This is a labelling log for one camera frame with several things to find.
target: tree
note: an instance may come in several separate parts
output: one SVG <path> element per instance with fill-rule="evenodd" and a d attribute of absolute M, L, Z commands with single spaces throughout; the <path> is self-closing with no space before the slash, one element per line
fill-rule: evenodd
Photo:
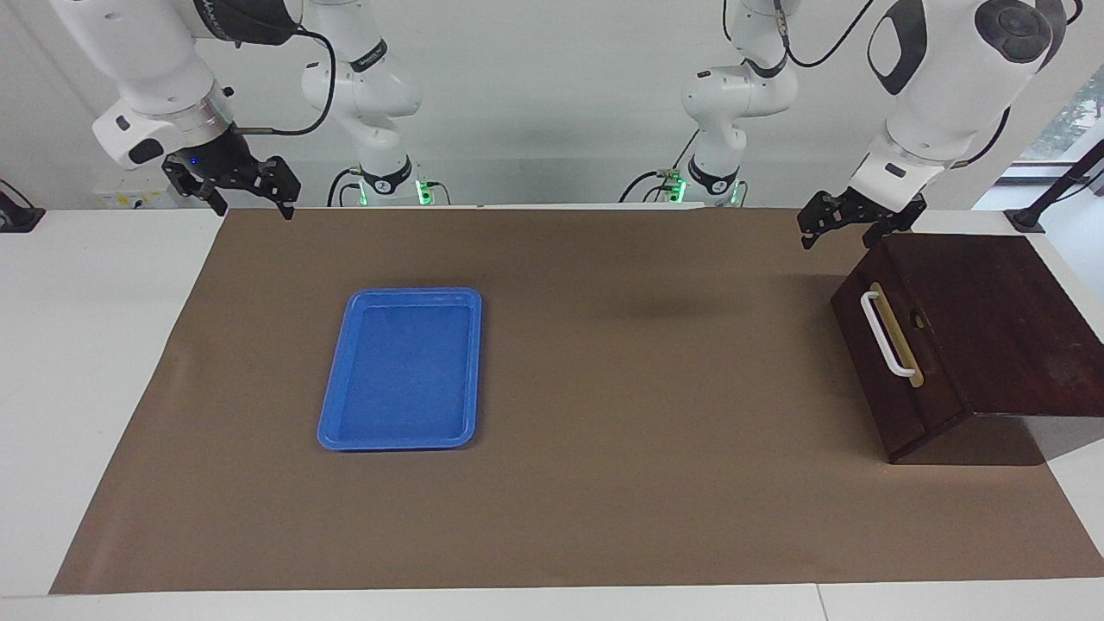
<path fill-rule="evenodd" d="M 1022 159 L 1055 160 L 1062 157 L 1078 138 L 1100 120 L 1104 113 L 1104 66 L 1101 66 L 1078 91 L 1058 116 L 1047 125 L 1036 141 L 1023 151 Z"/>

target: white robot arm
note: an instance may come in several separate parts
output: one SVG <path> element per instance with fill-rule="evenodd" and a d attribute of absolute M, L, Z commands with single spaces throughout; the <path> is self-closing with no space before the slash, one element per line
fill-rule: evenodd
<path fill-rule="evenodd" d="M 113 159 L 135 168 L 164 156 L 162 169 L 176 189 L 209 202 L 220 214 L 226 202 L 217 189 L 224 188 L 272 200 L 290 219 L 298 179 L 279 157 L 254 159 L 243 135 L 306 131 L 238 129 L 227 93 L 195 53 L 194 39 L 280 45 L 294 35 L 309 35 L 299 25 L 302 0 L 50 1 L 66 30 L 119 90 L 119 102 L 93 126 Z M 367 0 L 311 4 L 321 34 L 341 61 L 330 112 L 352 134 L 364 179 L 379 196 L 412 196 L 414 182 L 406 181 L 413 165 L 389 117 L 416 112 L 421 87 L 386 57 Z M 312 105 L 326 108 L 329 64 L 308 65 L 304 88 Z"/>
<path fill-rule="evenodd" d="M 818 192 L 802 210 L 806 249 L 848 224 L 874 224 L 868 246 L 911 228 L 926 208 L 922 190 L 966 164 L 969 145 L 1002 110 L 1007 120 L 1011 103 L 1058 52 L 1065 25 L 1061 0 L 898 0 L 868 46 L 896 106 L 847 190 Z"/>
<path fill-rule="evenodd" d="M 319 30 L 338 55 L 337 90 L 330 116 L 357 146 L 361 190 L 371 204 L 408 204 L 420 198 L 414 164 L 391 120 L 422 105 L 422 85 L 380 36 L 368 0 L 311 0 Z M 307 66 L 302 91 L 318 109 L 326 105 L 329 67 Z"/>
<path fill-rule="evenodd" d="M 800 0 L 781 6 L 790 17 Z M 687 181 L 686 200 L 730 202 L 747 148 L 747 136 L 735 123 L 785 112 L 797 99 L 797 75 L 786 62 L 773 0 L 741 1 L 732 44 L 743 55 L 742 64 L 702 71 L 682 90 L 682 107 L 700 130 L 694 152 L 679 170 Z"/>

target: wooden box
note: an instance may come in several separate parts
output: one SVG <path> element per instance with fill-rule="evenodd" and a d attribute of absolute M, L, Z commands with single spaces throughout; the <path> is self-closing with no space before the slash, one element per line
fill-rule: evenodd
<path fill-rule="evenodd" d="M 1104 345 L 1025 238 L 891 235 L 832 307 L 892 463 L 1033 465 L 1104 438 Z"/>

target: plastic tray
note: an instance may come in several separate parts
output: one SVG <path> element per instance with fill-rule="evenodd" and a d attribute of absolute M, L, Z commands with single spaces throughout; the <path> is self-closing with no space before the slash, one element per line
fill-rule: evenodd
<path fill-rule="evenodd" d="M 482 299 L 470 288 L 367 290 L 346 306 L 318 442 L 455 449 L 476 430 Z"/>

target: black cable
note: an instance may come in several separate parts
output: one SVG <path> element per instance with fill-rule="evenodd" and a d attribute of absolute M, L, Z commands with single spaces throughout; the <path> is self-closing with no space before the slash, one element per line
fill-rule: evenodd
<path fill-rule="evenodd" d="M 333 43 L 331 43 L 330 40 L 327 39 L 325 34 L 319 34 L 317 32 L 309 31 L 306 28 L 302 28 L 302 24 L 297 24 L 294 29 L 283 28 L 274 23 L 261 21 L 254 18 L 253 15 L 243 13 L 232 4 L 223 3 L 221 4 L 220 8 L 232 11 L 238 18 L 252 22 L 262 28 L 268 28 L 278 32 L 290 33 L 293 36 L 306 36 L 308 39 L 314 39 L 320 42 L 322 45 L 326 45 L 326 50 L 330 54 L 330 92 L 329 95 L 327 95 L 326 97 L 326 105 L 322 107 L 322 113 L 318 116 L 318 119 L 315 120 L 315 123 L 312 123 L 309 127 L 305 127 L 302 129 L 274 129 L 272 127 L 242 127 L 238 129 L 237 133 L 245 136 L 247 135 L 306 136 L 307 134 L 310 134 L 315 129 L 318 129 L 319 126 L 322 125 L 322 122 L 325 122 L 326 118 L 330 115 L 330 108 L 333 107 L 333 94 L 337 91 L 338 86 L 338 55 L 337 52 L 333 50 Z"/>
<path fill-rule="evenodd" d="M 349 175 L 355 175 L 355 172 L 353 172 L 352 169 L 346 168 L 341 172 L 338 172 L 338 176 L 333 178 L 333 182 L 330 183 L 330 193 L 326 198 L 326 207 L 333 207 L 333 194 L 337 193 L 338 186 L 341 185 L 341 180 Z"/>
<path fill-rule="evenodd" d="M 641 175 L 641 176 L 637 177 L 636 179 L 634 179 L 633 182 L 629 183 L 627 188 L 625 188 L 625 193 L 622 194 L 622 198 L 618 199 L 617 202 L 625 202 L 625 199 L 628 198 L 628 194 L 629 194 L 629 192 L 633 191 L 633 188 L 636 188 L 637 186 L 639 186 L 640 182 L 644 181 L 645 179 L 650 179 L 652 177 L 659 177 L 659 171 L 658 170 L 652 170 L 651 172 L 645 172 L 644 175 Z"/>
<path fill-rule="evenodd" d="M 318 119 L 310 124 L 309 127 L 304 127 L 302 129 L 273 129 L 274 136 L 306 136 L 315 129 L 318 129 L 328 116 L 330 116 L 330 108 L 333 107 L 333 94 L 337 92 L 338 87 L 338 55 L 333 51 L 333 43 L 326 38 L 325 34 L 319 34 L 317 32 L 311 32 L 309 30 L 298 30 L 293 33 L 296 36 L 306 36 L 308 39 L 314 39 L 326 45 L 326 51 L 330 54 L 330 91 L 326 96 L 326 105 L 322 106 L 321 114 L 318 115 Z"/>
<path fill-rule="evenodd" d="M 739 207 L 743 207 L 744 203 L 747 202 L 747 189 L 751 186 L 747 185 L 747 181 L 740 181 L 739 183 L 736 183 L 736 192 L 740 191 L 741 187 L 743 187 L 744 193 L 743 193 L 743 196 L 740 197 L 740 206 Z"/>
<path fill-rule="evenodd" d="M 442 183 L 440 181 L 429 181 L 426 186 L 429 188 L 440 188 L 445 190 L 445 200 L 448 201 L 448 204 L 453 204 L 453 194 L 448 192 L 448 186 Z"/>
<path fill-rule="evenodd" d="M 338 204 L 340 207 L 344 207 L 344 192 L 349 189 L 359 190 L 360 186 L 358 183 L 346 183 L 344 186 L 341 186 L 341 191 L 338 192 Z"/>
<path fill-rule="evenodd" d="M 874 3 L 874 0 L 867 0 L 867 3 L 862 7 L 862 10 L 859 11 L 859 14 L 854 17 L 853 21 L 851 21 L 851 25 L 847 27 L 847 30 L 843 31 L 843 35 L 839 38 L 839 41 L 837 41 L 836 44 L 832 45 L 830 50 L 828 50 L 827 54 L 825 54 L 824 56 L 820 56 L 820 60 L 814 61 L 811 63 L 807 63 L 807 62 L 798 60 L 797 56 L 794 55 L 793 50 L 789 49 L 789 38 L 788 36 L 784 38 L 785 39 L 785 44 L 786 44 L 786 55 L 789 56 L 789 60 L 794 61 L 794 64 L 797 65 L 797 66 L 799 66 L 799 67 L 813 69 L 815 66 L 819 66 L 819 65 L 824 64 L 828 59 L 830 59 L 832 56 L 832 54 L 836 53 L 837 50 L 840 49 L 840 46 L 843 44 L 843 42 L 847 41 L 848 36 L 851 35 L 851 32 L 854 31 L 854 27 L 859 25 L 859 22 L 862 21 L 862 17 L 867 14 L 867 11 L 870 10 L 870 7 L 873 6 L 873 3 Z"/>
<path fill-rule="evenodd" d="M 975 155 L 974 157 L 969 159 L 964 159 L 962 161 L 956 161 L 954 166 L 951 167 L 951 169 L 955 170 L 958 168 L 966 168 L 967 166 L 985 157 L 985 155 L 989 152 L 989 149 L 991 149 L 992 146 L 997 144 L 997 140 L 1000 139 L 1000 135 L 1005 133 L 1005 126 L 1008 125 L 1008 116 L 1010 114 L 1012 114 L 1012 107 L 1008 106 L 1007 108 L 1005 108 L 1005 114 L 1000 116 L 1000 124 L 997 125 L 997 130 L 992 133 L 992 137 L 989 138 L 989 143 L 985 147 L 983 147 L 981 150 L 978 151 L 977 155 Z"/>
<path fill-rule="evenodd" d="M 647 193 L 644 194 L 644 200 L 640 202 L 648 202 L 648 197 L 651 196 L 651 192 L 656 192 L 656 200 L 652 202 L 659 202 L 659 196 L 664 193 L 664 187 L 665 186 L 656 186 L 655 188 L 648 190 Z"/>
<path fill-rule="evenodd" d="M 1081 188 L 1079 188 L 1078 190 L 1074 190 L 1073 192 L 1070 192 L 1069 194 L 1065 194 L 1062 198 L 1054 199 L 1054 202 L 1062 202 L 1065 199 L 1072 199 L 1073 197 L 1075 197 L 1075 196 L 1080 194 L 1081 192 L 1087 190 L 1089 187 L 1092 186 L 1093 183 L 1095 183 L 1096 181 L 1098 181 L 1102 176 L 1104 176 L 1104 169 L 1102 169 L 1100 172 L 1097 172 L 1092 179 L 1085 181 L 1084 186 L 1081 186 Z"/>
<path fill-rule="evenodd" d="M 1081 0 L 1073 0 L 1073 4 L 1074 4 L 1074 6 L 1076 7 L 1076 8 L 1075 8 L 1075 9 L 1073 9 L 1073 14 L 1072 14 L 1072 15 L 1070 15 L 1070 19 L 1065 20 L 1065 23 L 1066 23 L 1066 24 L 1071 24 L 1071 23 L 1073 23 L 1073 22 L 1078 21 L 1078 18 L 1080 18 L 1080 17 L 1081 17 L 1081 11 L 1084 11 L 1084 10 L 1085 10 L 1085 6 L 1084 6 L 1084 3 L 1082 3 L 1082 1 L 1081 1 Z"/>
<path fill-rule="evenodd" d="M 721 28 L 724 29 L 724 38 L 732 43 L 732 35 L 729 34 L 729 0 L 721 4 Z"/>
<path fill-rule="evenodd" d="M 19 188 L 17 188 L 15 186 L 12 186 L 11 183 L 9 183 L 8 181 L 6 181 L 3 179 L 0 179 L 0 183 L 3 183 L 4 186 L 8 186 L 9 190 L 15 192 L 15 196 L 18 196 L 19 198 L 23 199 L 23 202 L 26 203 L 26 207 L 30 207 L 31 209 L 36 209 L 34 207 L 34 203 L 31 202 L 31 199 L 26 198 L 26 196 L 23 192 L 19 191 Z"/>
<path fill-rule="evenodd" d="M 687 140 L 687 146 L 682 148 L 682 152 L 679 154 L 679 159 L 675 160 L 675 166 L 672 166 L 671 168 L 678 170 L 679 165 L 682 164 L 682 158 L 686 157 L 687 151 L 690 150 L 690 145 L 692 145 L 694 139 L 698 138 L 699 134 L 701 134 L 701 129 L 694 130 L 693 136 L 690 136 L 690 139 Z"/>

